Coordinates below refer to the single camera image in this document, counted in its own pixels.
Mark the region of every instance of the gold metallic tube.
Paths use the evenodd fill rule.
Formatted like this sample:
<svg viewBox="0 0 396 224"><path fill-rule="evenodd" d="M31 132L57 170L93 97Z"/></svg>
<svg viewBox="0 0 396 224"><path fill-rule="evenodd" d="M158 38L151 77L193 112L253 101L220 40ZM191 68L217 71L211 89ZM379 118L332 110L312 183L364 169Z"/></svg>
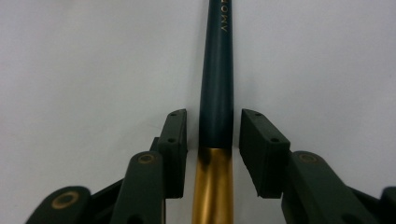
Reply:
<svg viewBox="0 0 396 224"><path fill-rule="evenodd" d="M232 0L209 0L192 224L233 223Z"/></svg>
<svg viewBox="0 0 396 224"><path fill-rule="evenodd" d="M233 223L233 158L225 148L198 150L192 224Z"/></svg>

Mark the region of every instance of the dark green rod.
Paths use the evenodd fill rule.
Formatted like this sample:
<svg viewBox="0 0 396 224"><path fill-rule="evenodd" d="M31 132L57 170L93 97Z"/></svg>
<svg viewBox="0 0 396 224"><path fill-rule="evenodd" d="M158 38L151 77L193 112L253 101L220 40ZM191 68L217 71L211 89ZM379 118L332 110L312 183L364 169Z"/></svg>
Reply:
<svg viewBox="0 0 396 224"><path fill-rule="evenodd" d="M231 0L210 0L201 89L200 147L232 148L232 24Z"/></svg>

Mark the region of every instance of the round screw hole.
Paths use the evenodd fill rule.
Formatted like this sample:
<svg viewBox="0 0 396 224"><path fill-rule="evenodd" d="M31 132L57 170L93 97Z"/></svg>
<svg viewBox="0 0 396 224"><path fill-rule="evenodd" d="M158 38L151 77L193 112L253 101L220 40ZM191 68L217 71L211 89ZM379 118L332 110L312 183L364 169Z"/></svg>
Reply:
<svg viewBox="0 0 396 224"><path fill-rule="evenodd" d="M131 216L128 219L128 224L144 224L144 222L140 216Z"/></svg>
<svg viewBox="0 0 396 224"><path fill-rule="evenodd" d="M137 159L138 161L139 161L139 163L142 163L142 164L147 164L147 163L152 163L153 161L154 161L154 156L153 155L151 155L151 154L144 154L144 155L141 155L140 157L139 157L139 159Z"/></svg>
<svg viewBox="0 0 396 224"><path fill-rule="evenodd" d="M362 224L363 222L358 218L351 214L343 214L342 219L346 224Z"/></svg>
<svg viewBox="0 0 396 224"><path fill-rule="evenodd" d="M51 206L53 209L64 209L64 208L72 205L76 201L78 201L78 197L79 197L78 192L67 191L67 192L59 195L58 197L56 197L52 201Z"/></svg>

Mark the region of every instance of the black plastic bracket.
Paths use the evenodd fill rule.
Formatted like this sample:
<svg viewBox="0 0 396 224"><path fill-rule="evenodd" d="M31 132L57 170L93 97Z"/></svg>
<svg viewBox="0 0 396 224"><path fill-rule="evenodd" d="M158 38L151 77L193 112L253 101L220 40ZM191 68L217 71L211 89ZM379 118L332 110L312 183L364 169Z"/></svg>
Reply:
<svg viewBox="0 0 396 224"><path fill-rule="evenodd" d="M263 114L242 109L239 149L258 195L280 198L290 141Z"/></svg>

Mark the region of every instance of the gold band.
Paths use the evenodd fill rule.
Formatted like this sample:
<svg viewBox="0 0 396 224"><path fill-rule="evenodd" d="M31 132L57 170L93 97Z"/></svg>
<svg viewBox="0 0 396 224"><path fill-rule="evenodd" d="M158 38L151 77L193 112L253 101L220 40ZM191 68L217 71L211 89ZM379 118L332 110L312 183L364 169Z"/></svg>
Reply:
<svg viewBox="0 0 396 224"><path fill-rule="evenodd" d="M233 153L198 150L192 224L233 224Z"/></svg>

